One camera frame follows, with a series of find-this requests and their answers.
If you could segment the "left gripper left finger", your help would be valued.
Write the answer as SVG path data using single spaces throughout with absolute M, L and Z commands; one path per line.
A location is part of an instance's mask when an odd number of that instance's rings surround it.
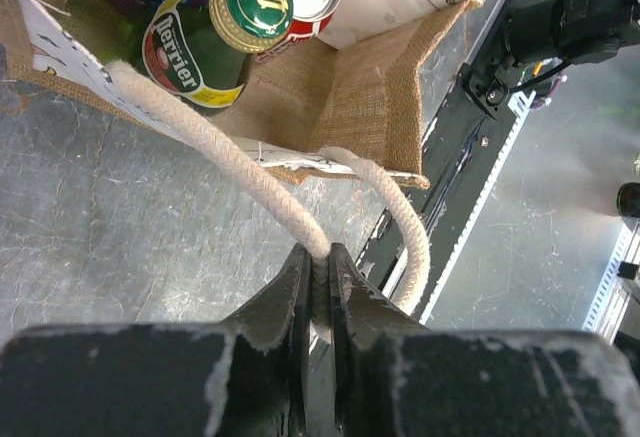
M 5 436 L 302 436 L 311 258 L 219 322 L 46 325 L 1 349 Z

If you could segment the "canvas tote bag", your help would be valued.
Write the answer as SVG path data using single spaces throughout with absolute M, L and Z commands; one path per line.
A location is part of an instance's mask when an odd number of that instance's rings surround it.
M 214 122 L 296 151 L 340 146 L 413 165 L 432 78 L 407 99 L 376 84 L 365 111 L 331 93 L 335 52 L 301 44 L 259 67 Z M 293 240 L 196 150 L 51 84 L 1 53 L 1 331 L 47 323 L 217 321 L 278 271 Z

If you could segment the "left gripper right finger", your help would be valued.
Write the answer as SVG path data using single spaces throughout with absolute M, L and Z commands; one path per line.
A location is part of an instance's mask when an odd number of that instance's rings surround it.
M 635 436 L 623 353 L 580 331 L 435 332 L 328 260 L 335 418 L 345 436 Z

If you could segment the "green Perrier glass bottle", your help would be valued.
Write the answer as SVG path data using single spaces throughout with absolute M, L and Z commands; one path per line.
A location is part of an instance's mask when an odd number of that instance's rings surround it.
M 137 39 L 134 67 L 205 116 L 241 95 L 255 56 L 284 39 L 293 0 L 165 0 Z

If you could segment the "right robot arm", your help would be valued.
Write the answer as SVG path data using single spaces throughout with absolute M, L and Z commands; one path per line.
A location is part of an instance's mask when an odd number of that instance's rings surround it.
M 468 97 L 494 116 L 509 98 L 571 65 L 639 43 L 639 0 L 505 0 L 471 64 Z

